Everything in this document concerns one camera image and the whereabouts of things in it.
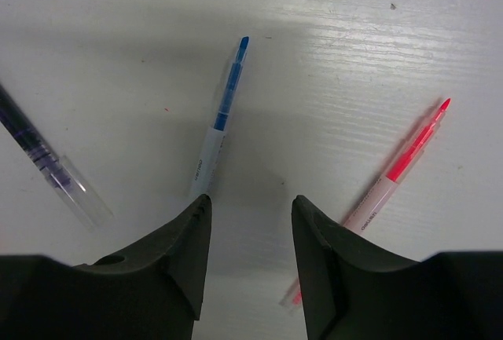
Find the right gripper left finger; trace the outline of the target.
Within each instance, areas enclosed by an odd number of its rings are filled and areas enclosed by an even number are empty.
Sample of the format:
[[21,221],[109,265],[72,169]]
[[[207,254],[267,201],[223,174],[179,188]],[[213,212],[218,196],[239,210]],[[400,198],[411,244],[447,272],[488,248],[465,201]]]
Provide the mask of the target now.
[[4,339],[189,339],[200,319],[211,200],[92,265],[1,259]]

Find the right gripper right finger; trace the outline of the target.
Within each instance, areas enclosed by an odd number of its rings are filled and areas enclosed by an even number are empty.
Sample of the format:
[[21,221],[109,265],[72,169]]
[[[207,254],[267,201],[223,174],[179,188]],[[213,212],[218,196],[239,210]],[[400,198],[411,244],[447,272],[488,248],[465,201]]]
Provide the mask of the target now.
[[310,339],[499,339],[502,254],[391,253],[292,203],[292,234]]

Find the pink highlighter pen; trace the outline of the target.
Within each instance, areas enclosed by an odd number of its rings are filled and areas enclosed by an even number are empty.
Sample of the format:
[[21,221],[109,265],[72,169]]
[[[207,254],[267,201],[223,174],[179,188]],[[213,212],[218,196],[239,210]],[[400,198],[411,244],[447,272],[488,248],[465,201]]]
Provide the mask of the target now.
[[440,127],[451,99],[441,100],[429,108],[412,126],[384,166],[382,174],[362,197],[341,225],[361,235],[393,196],[398,186],[422,156]]

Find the purple capped pen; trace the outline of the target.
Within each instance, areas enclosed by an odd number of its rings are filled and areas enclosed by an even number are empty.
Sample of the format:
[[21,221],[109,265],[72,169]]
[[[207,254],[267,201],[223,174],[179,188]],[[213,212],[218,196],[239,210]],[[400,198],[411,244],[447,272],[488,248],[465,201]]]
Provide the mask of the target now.
[[1,89],[1,124],[79,221],[90,231],[112,212],[65,156],[58,156],[5,89]]

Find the blue highlighter pen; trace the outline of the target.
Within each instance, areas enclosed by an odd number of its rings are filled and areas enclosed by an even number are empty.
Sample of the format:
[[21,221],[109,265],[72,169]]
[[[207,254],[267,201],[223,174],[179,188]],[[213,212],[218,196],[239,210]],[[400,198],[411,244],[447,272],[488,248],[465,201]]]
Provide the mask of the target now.
[[195,199],[203,194],[208,195],[211,190],[218,159],[226,139],[233,102],[248,53],[249,41],[250,38],[248,36],[240,39],[236,52],[230,60],[230,66],[222,88],[218,91],[215,114],[211,118],[209,127],[207,128],[196,169],[191,180],[189,188],[190,199]]

